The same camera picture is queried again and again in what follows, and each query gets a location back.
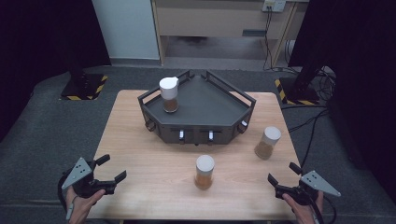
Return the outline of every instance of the white wall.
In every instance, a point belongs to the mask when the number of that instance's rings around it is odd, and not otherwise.
[[[92,0],[113,59],[159,60],[150,0]]]

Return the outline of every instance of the table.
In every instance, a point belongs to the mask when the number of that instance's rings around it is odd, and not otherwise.
[[[114,195],[95,205],[89,218],[280,220],[295,219],[290,208],[275,197],[267,181],[271,173],[279,184],[297,186],[290,168],[298,163],[285,120],[273,93],[247,92],[257,100],[247,131],[228,145],[165,144],[144,124],[137,97],[145,91],[120,91],[95,158],[110,161],[95,170],[95,178],[111,180],[127,171]],[[254,153],[266,126],[282,132],[273,156],[262,161]],[[215,160],[210,189],[195,187],[195,161],[203,154]]]
[[[309,0],[287,0],[283,12],[273,12],[267,32],[272,66],[285,40],[296,39]],[[151,0],[163,64],[169,36],[244,37],[245,30],[265,31],[268,13],[262,0]],[[267,50],[264,38],[260,38]]]

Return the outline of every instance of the hand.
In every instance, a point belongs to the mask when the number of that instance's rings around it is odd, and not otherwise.
[[[88,214],[90,213],[91,207],[99,201],[103,195],[105,195],[106,191],[104,189],[98,190],[94,193],[91,198],[85,199],[77,197],[74,200],[74,209],[72,216],[70,217],[69,223],[70,224],[83,224],[87,219]],[[74,192],[72,186],[67,189],[66,195],[66,204],[67,208],[72,203],[73,199],[77,196]]]
[[[315,224],[314,211],[311,208],[311,206],[299,205],[297,202],[295,202],[293,200],[293,198],[291,198],[289,196],[289,194],[286,194],[286,193],[284,193],[282,195],[282,197],[286,201],[286,203],[291,207],[291,209],[293,210],[294,214],[297,217],[297,221],[299,224]],[[322,213],[322,211],[323,211],[323,192],[322,191],[318,192],[318,198],[317,198],[316,203],[317,203],[320,213]]]

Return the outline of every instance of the white cap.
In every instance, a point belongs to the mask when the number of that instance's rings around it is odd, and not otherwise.
[[[269,126],[264,130],[264,141],[272,146],[277,143],[281,136],[280,130],[276,127]]]
[[[209,155],[202,155],[197,159],[197,171],[201,175],[210,175],[215,168],[215,160]]]
[[[160,81],[161,96],[165,100],[172,100],[177,97],[177,77],[165,77]]]

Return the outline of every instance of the bottle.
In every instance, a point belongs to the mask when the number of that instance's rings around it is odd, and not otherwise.
[[[281,136],[280,130],[276,127],[266,127],[262,134],[261,141],[254,148],[256,155],[262,160],[268,160],[273,151],[274,147]]]
[[[163,109],[167,113],[173,113],[178,109],[177,86],[177,77],[165,77],[160,81],[161,97],[163,98]]]
[[[195,186],[198,189],[209,189],[212,186],[212,173],[215,168],[215,161],[211,156],[203,155],[196,161]]]

